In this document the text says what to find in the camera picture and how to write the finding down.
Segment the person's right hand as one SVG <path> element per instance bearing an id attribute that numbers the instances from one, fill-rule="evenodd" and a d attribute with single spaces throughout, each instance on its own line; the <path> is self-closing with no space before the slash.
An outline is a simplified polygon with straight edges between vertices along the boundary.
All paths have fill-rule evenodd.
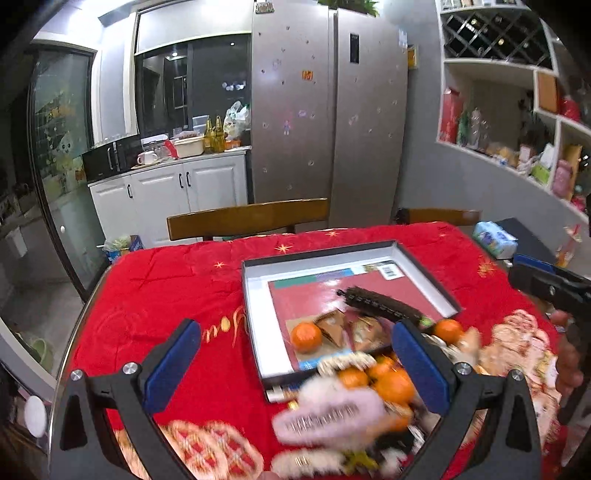
<path id="1" fill-rule="evenodd" d="M 584 375 L 579 369 L 579 362 L 579 352 L 563 335 L 556 361 L 556 389 L 565 398 L 583 383 Z"/>

